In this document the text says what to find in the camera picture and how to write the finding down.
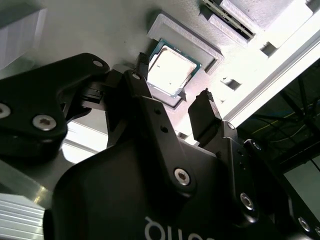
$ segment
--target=black cable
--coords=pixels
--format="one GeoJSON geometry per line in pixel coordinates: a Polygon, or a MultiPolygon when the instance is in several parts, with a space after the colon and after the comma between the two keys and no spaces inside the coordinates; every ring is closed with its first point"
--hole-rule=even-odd
{"type": "MultiPolygon", "coordinates": [[[[284,130],[290,130],[290,132],[291,132],[292,129],[296,130],[297,125],[295,124],[295,125],[290,125],[290,126],[284,126],[284,124],[283,124],[283,125],[279,125],[278,128],[280,128],[280,129],[283,130],[283,131],[284,131],[284,130]]],[[[270,137],[269,137],[268,140],[270,140],[270,141],[276,141],[276,140],[278,140],[278,139],[280,138],[280,137],[278,136],[279,134],[281,134],[281,137],[282,137],[282,133],[275,130],[275,131],[273,132],[273,134],[270,135],[270,137]]]]}
{"type": "MultiPolygon", "coordinates": [[[[283,135],[285,135],[289,140],[291,140],[295,145],[297,145],[297,142],[296,142],[295,140],[293,140],[292,137],[290,137],[290,136],[289,136],[288,134],[286,134],[284,131],[282,131],[279,127],[273,125],[272,123],[270,123],[270,122],[268,122],[268,121],[266,121],[266,120],[264,120],[264,119],[261,119],[261,118],[257,118],[257,119],[260,120],[260,121],[262,121],[262,122],[265,122],[265,123],[269,124],[271,127],[275,128],[275,129],[279,130],[283,135]]],[[[312,162],[312,164],[315,166],[315,168],[316,168],[316,169],[319,171],[319,173],[320,173],[320,168],[319,168],[319,166],[315,163],[315,161],[314,161],[313,159],[311,159],[311,158],[309,158],[309,160],[312,162]]]]}
{"type": "MultiPolygon", "coordinates": [[[[297,135],[298,133],[301,133],[303,128],[305,127],[306,125],[303,124],[295,133],[293,133],[290,138],[293,138],[295,135],[297,135]]],[[[273,140],[273,141],[270,141],[270,143],[280,143],[280,142],[283,142],[285,140],[288,140],[289,137],[285,137],[285,138],[282,138],[282,139],[278,139],[278,140],[273,140]]]]}
{"type": "Polygon", "coordinates": [[[296,92],[294,89],[291,89],[290,87],[286,88],[285,90],[292,98],[295,99],[295,102],[298,102],[299,104],[301,103],[302,105],[301,99],[298,97],[298,92],[296,92]]]}
{"type": "Polygon", "coordinates": [[[313,163],[315,168],[320,172],[320,167],[315,163],[315,161],[313,159],[310,159],[310,161],[313,163]]]}
{"type": "Polygon", "coordinates": [[[288,139],[290,139],[291,141],[293,141],[294,144],[297,144],[288,134],[286,134],[284,131],[282,131],[279,127],[273,125],[271,122],[268,122],[264,119],[261,118],[256,118],[262,122],[265,122],[266,124],[269,124],[271,127],[275,128],[276,130],[278,130],[279,132],[281,132],[283,135],[285,135],[288,139]]]}

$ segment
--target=screw hole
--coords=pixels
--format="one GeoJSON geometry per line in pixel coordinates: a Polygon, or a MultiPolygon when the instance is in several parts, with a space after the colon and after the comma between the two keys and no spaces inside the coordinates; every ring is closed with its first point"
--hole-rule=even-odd
{"type": "Polygon", "coordinates": [[[245,167],[245,165],[244,165],[242,162],[239,163],[239,166],[240,166],[240,168],[242,168],[243,170],[246,170],[246,167],[245,167]]]}
{"type": "Polygon", "coordinates": [[[182,179],[182,180],[186,180],[186,178],[187,178],[186,175],[185,175],[184,173],[182,173],[182,172],[179,172],[179,173],[178,173],[178,176],[179,176],[179,178],[182,179]]]}
{"type": "Polygon", "coordinates": [[[42,118],[39,123],[49,126],[51,124],[50,120],[42,118]]]}
{"type": "Polygon", "coordinates": [[[238,153],[241,157],[244,156],[244,154],[243,154],[240,150],[237,150],[237,153],[238,153]]]}
{"type": "Polygon", "coordinates": [[[248,197],[247,194],[244,192],[240,194],[240,200],[243,203],[243,205],[250,211],[254,211],[254,203],[251,201],[251,199],[248,197]]]}
{"type": "Polygon", "coordinates": [[[160,129],[162,132],[164,132],[166,134],[169,132],[168,128],[166,128],[165,126],[160,126],[160,129]]]}
{"type": "Polygon", "coordinates": [[[160,110],[159,110],[159,109],[155,109],[155,110],[154,110],[154,112],[155,112],[156,114],[158,114],[158,115],[160,115],[160,114],[161,114],[161,112],[160,112],[160,110]]]}

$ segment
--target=cable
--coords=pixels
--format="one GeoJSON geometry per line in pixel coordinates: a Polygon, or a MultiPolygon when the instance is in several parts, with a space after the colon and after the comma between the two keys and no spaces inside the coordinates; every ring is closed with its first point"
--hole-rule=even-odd
{"type": "Polygon", "coordinates": [[[274,125],[274,122],[268,122],[268,121],[266,121],[266,120],[264,120],[264,119],[261,119],[261,118],[256,118],[256,119],[258,119],[258,120],[260,120],[260,121],[262,121],[262,122],[265,122],[265,123],[269,124],[271,127],[277,129],[280,133],[282,133],[282,134],[285,135],[288,139],[290,139],[290,140],[293,141],[295,144],[297,144],[288,134],[286,134],[284,131],[282,131],[279,127],[275,126],[275,125],[274,125]]]}
{"type": "MultiPolygon", "coordinates": [[[[298,131],[296,131],[294,134],[292,134],[292,135],[290,136],[290,138],[292,138],[293,136],[295,136],[296,134],[298,134],[305,126],[306,126],[305,124],[302,125],[302,127],[300,127],[298,131]]],[[[280,139],[280,140],[276,140],[276,141],[270,141],[270,143],[279,143],[279,142],[282,142],[282,141],[287,140],[287,139],[289,139],[289,137],[286,137],[286,138],[283,138],[283,139],[280,139]]]]}
{"type": "MultiPolygon", "coordinates": [[[[291,133],[292,132],[292,130],[295,132],[296,130],[297,130],[297,124],[295,124],[295,125],[290,125],[290,126],[282,126],[282,125],[277,125],[281,130],[283,130],[284,132],[286,132],[286,133],[291,133]]],[[[277,140],[281,140],[282,138],[283,138],[283,136],[282,136],[282,133],[281,132],[278,132],[278,131],[274,131],[274,132],[270,132],[270,134],[269,133],[267,133],[268,135],[268,139],[270,140],[270,141],[277,141],[277,140]]]]}
{"type": "MultiPolygon", "coordinates": [[[[287,137],[287,139],[289,139],[289,140],[292,141],[295,145],[297,145],[297,142],[296,142],[295,140],[293,140],[291,136],[289,136],[289,135],[286,134],[284,131],[282,131],[279,127],[273,125],[272,123],[270,123],[270,122],[268,122],[268,121],[266,121],[266,120],[264,120],[264,119],[261,119],[261,118],[257,118],[257,119],[260,120],[260,121],[262,121],[262,122],[265,122],[265,123],[267,123],[267,124],[270,124],[270,126],[272,126],[273,128],[279,130],[283,135],[285,135],[285,136],[287,137]]],[[[313,159],[311,159],[311,158],[309,158],[309,161],[312,162],[312,164],[315,166],[315,168],[316,168],[316,169],[319,171],[319,173],[320,173],[320,167],[315,163],[315,161],[314,161],[313,159]]]]}
{"type": "MultiPolygon", "coordinates": [[[[285,118],[288,118],[288,117],[292,116],[292,115],[295,114],[295,113],[296,113],[296,112],[292,112],[292,113],[284,116],[283,118],[284,118],[284,119],[285,119],[285,118]]],[[[277,122],[279,122],[279,120],[273,121],[271,124],[275,124],[275,123],[277,123],[277,122]]],[[[255,131],[252,132],[251,134],[252,134],[252,135],[253,135],[253,134],[256,134],[257,132],[259,132],[259,131],[261,131],[261,130],[263,130],[263,129],[266,129],[267,127],[270,127],[270,126],[271,126],[270,123],[269,123],[269,122],[267,122],[267,123],[268,123],[267,125],[259,128],[258,130],[255,130],[255,131]]]]}
{"type": "MultiPolygon", "coordinates": [[[[288,118],[288,117],[292,116],[293,114],[295,114],[295,112],[292,112],[292,113],[288,114],[287,116],[284,116],[283,118],[284,118],[284,119],[285,119],[285,118],[288,118]]],[[[269,127],[269,126],[271,126],[271,125],[273,125],[273,124],[275,124],[275,123],[277,123],[277,122],[279,122],[279,120],[275,120],[275,121],[273,121],[272,123],[267,122],[267,121],[265,121],[265,122],[268,123],[268,124],[265,125],[265,126],[263,126],[263,127],[261,127],[261,128],[259,128],[258,130],[255,130],[255,131],[252,132],[251,134],[256,134],[257,132],[259,132],[259,131],[261,131],[261,130],[263,130],[263,129],[265,129],[265,128],[267,128],[267,127],[269,127]]]]}

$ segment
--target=metal bracket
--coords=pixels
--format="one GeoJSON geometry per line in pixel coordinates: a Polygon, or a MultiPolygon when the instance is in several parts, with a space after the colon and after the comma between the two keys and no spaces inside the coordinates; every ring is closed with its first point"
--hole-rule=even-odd
{"type": "Polygon", "coordinates": [[[320,239],[320,222],[286,177],[268,160],[267,153],[250,139],[244,146],[251,156],[250,165],[260,170],[253,175],[260,207],[273,215],[279,232],[290,239],[320,239]]]}
{"type": "Polygon", "coordinates": [[[144,76],[135,71],[127,70],[119,87],[124,93],[122,106],[128,117],[128,126],[135,128],[135,135],[143,139],[143,148],[150,145],[153,149],[149,152],[159,163],[163,183],[179,195],[191,197],[196,191],[196,178],[163,104],[152,98],[144,76]]]}
{"type": "Polygon", "coordinates": [[[1,80],[0,102],[10,111],[0,117],[0,154],[40,161],[54,157],[67,134],[65,118],[77,90],[109,69],[97,56],[83,53],[1,80]],[[35,125],[38,116],[45,117],[35,125]]]}
{"type": "Polygon", "coordinates": [[[237,226],[247,226],[259,218],[246,150],[237,142],[236,128],[222,121],[208,89],[196,97],[188,110],[194,139],[205,150],[217,155],[228,171],[232,218],[237,226]]]}

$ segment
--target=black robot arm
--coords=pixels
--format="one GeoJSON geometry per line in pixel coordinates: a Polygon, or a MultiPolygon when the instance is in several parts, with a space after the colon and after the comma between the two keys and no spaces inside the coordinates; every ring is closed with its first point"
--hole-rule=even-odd
{"type": "Polygon", "coordinates": [[[180,140],[137,68],[76,55],[0,80],[0,183],[46,208],[46,240],[320,239],[320,223],[253,140],[244,144],[206,89],[180,140]],[[105,111],[107,149],[76,164],[67,123],[105,111]]]}

